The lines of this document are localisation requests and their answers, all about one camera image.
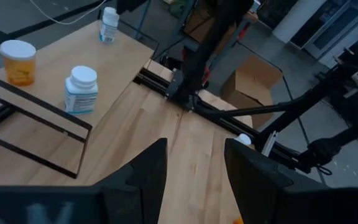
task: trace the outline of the pill bottle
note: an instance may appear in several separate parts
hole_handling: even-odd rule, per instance
[[[98,75],[87,66],[75,66],[66,78],[65,111],[67,113],[88,114],[94,110],[98,97]]]
[[[33,45],[21,40],[7,40],[0,46],[7,81],[17,86],[31,85],[35,79],[35,53]]]
[[[113,43],[118,29],[119,15],[113,7],[105,7],[99,33],[100,41],[106,44]]]

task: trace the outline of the white medicine bottle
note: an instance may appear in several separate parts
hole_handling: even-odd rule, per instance
[[[94,110],[98,97],[98,75],[87,66],[75,66],[65,81],[65,111],[69,114],[88,114]]]
[[[114,41],[118,29],[119,15],[113,7],[105,7],[100,28],[100,41],[110,44]]]

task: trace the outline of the cardboard box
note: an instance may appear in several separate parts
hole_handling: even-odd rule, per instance
[[[221,88],[221,98],[236,108],[254,108],[273,104],[270,90],[282,72],[256,55],[249,57]],[[252,115],[254,128],[266,123],[273,113]]]
[[[208,19],[203,25],[199,26],[205,19],[209,17],[209,13],[206,8],[198,7],[193,10],[190,15],[189,20],[185,24],[184,31],[193,39],[197,40],[197,42],[201,43],[209,29],[212,27],[214,23],[214,18]],[[230,37],[235,33],[237,27],[235,24],[229,28],[226,34],[223,36],[222,41],[216,47],[214,54],[220,54],[223,51],[224,46],[230,40]]]

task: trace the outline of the concrete floor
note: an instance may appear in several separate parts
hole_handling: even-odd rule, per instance
[[[34,1],[51,16],[57,16],[67,10],[75,9],[90,2],[90,0]],[[140,10],[125,13],[121,16],[121,19],[135,25],[140,13]],[[97,12],[91,13],[80,22],[70,26],[55,24],[21,39],[30,42],[39,49],[89,24],[95,20],[96,15]],[[45,20],[44,16],[31,5],[29,0],[0,0],[0,30],[3,32],[12,32],[43,20]],[[164,46],[176,21],[167,12],[167,5],[162,0],[153,0],[142,31],[158,40]],[[120,27],[120,30],[128,34],[132,33],[123,26]],[[230,73],[252,54],[251,51],[256,52],[283,70],[293,97],[300,96],[311,88],[310,80],[313,78],[312,74],[326,68],[316,63],[313,58],[304,52],[299,52],[283,45],[275,37],[270,36],[270,33],[271,31],[265,26],[254,24],[241,41],[242,45],[233,47],[212,72],[209,91],[219,95],[220,86]],[[180,49],[181,45],[178,44],[178,46],[170,51],[170,54],[174,57],[179,57]],[[278,82],[274,86],[272,96],[275,103],[290,100],[290,95],[283,81]],[[280,113],[275,114],[272,120],[279,115]],[[315,105],[300,120],[305,127],[308,140],[304,138],[300,122],[298,121],[289,125],[278,137],[280,143],[300,152],[306,150],[307,141],[311,142],[318,138],[333,136],[347,128],[346,123],[336,112],[324,103]],[[341,153],[335,157],[334,161],[326,167],[332,170],[333,175],[324,176],[319,174],[317,170],[314,170],[308,176],[319,182],[324,182],[330,187],[358,186],[358,141],[346,145]]]

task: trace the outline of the orange pill bottle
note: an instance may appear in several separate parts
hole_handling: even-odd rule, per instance
[[[33,45],[21,40],[7,40],[0,46],[7,81],[12,85],[27,86],[35,80],[35,53]]]

